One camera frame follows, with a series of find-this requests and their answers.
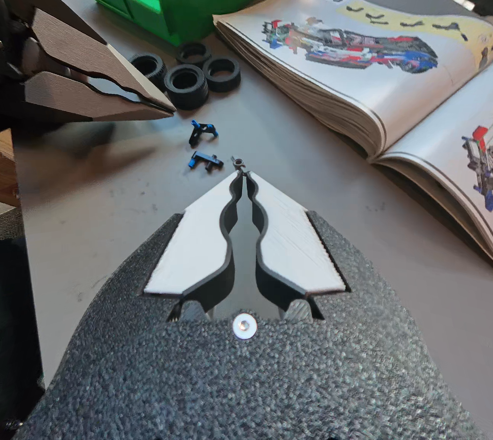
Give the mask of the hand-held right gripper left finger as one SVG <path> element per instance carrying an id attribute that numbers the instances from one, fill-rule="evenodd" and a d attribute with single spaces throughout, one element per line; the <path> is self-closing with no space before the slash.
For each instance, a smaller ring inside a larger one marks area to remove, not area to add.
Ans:
<path id="1" fill-rule="evenodd" d="M 230 233 L 238 220 L 243 173 L 235 172 L 182 213 L 144 286 L 145 295 L 197 301 L 211 311 L 230 293 L 235 263 Z"/>

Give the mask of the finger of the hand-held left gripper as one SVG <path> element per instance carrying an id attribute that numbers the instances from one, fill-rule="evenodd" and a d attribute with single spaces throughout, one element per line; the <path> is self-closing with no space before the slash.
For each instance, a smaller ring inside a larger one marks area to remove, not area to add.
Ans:
<path id="1" fill-rule="evenodd" d="M 104 94 L 90 86 L 43 71 L 24 83 L 25 101 L 92 120 L 157 120 L 172 116 L 155 105 Z"/>
<path id="2" fill-rule="evenodd" d="M 35 9 L 32 30 L 52 59 L 88 77 L 112 81 L 168 114 L 176 111 L 169 98 L 111 45 L 98 42 L 40 8 Z"/>

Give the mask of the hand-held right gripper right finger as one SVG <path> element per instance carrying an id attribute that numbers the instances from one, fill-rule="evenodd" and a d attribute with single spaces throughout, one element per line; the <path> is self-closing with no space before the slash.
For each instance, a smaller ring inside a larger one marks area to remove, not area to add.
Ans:
<path id="1" fill-rule="evenodd" d="M 285 320 L 324 320 L 316 296 L 350 291 L 308 210 L 254 172 L 245 175 L 260 294 Z"/>

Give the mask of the black angled beam blue pin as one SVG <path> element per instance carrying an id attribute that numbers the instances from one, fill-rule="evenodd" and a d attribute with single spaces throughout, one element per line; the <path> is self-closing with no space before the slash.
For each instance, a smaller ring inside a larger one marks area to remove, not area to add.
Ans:
<path id="1" fill-rule="evenodd" d="M 195 151 L 191 156 L 188 167 L 194 169 L 199 163 L 203 163 L 207 173 L 211 173 L 215 168 L 222 169 L 224 162 L 219 160 L 216 155 L 207 155 L 200 151 Z"/>

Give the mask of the black beam two blue pins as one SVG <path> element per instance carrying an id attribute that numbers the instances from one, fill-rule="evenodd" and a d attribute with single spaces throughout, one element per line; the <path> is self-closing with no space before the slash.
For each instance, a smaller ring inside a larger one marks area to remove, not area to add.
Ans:
<path id="1" fill-rule="evenodd" d="M 192 120 L 191 124 L 193 126 L 193 131 L 189 138 L 189 145 L 192 148 L 197 147 L 201 136 L 205 133 L 211 134 L 214 138 L 219 136 L 216 127 L 211 123 L 198 123 L 196 120 Z"/>

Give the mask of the black rubber toy tyre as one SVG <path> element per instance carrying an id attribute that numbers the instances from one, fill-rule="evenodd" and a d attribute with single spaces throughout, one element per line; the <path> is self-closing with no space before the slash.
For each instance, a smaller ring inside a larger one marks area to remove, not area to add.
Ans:
<path id="1" fill-rule="evenodd" d="M 240 65 L 228 56 L 212 56 L 204 63 L 202 71 L 213 92 L 230 92 L 241 84 Z"/>
<path id="2" fill-rule="evenodd" d="M 160 56 L 155 54 L 136 54 L 130 59 L 130 63 L 161 92 L 166 91 L 164 78 L 167 67 Z"/>
<path id="3" fill-rule="evenodd" d="M 202 69 L 212 52 L 207 45 L 199 41 L 185 42 L 177 48 L 176 61 L 179 64 L 194 65 Z"/>
<path id="4" fill-rule="evenodd" d="M 177 65 L 163 79 L 169 99 L 176 108 L 194 110 L 208 98 L 208 84 L 203 71 L 191 64 Z"/>

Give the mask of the wooden furniture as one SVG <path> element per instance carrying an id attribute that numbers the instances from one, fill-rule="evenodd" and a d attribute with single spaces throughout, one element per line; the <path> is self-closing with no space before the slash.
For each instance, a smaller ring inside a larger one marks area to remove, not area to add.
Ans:
<path id="1" fill-rule="evenodd" d="M 19 207 L 16 163 L 11 130 L 1 131 L 1 203 Z"/>

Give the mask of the open instruction book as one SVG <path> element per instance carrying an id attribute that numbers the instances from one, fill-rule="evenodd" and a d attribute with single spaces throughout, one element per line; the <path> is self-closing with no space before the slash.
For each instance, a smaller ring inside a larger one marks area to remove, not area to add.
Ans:
<path id="1" fill-rule="evenodd" d="M 366 0 L 213 15 L 245 61 L 368 162 L 437 202 L 492 258 L 492 24 Z"/>

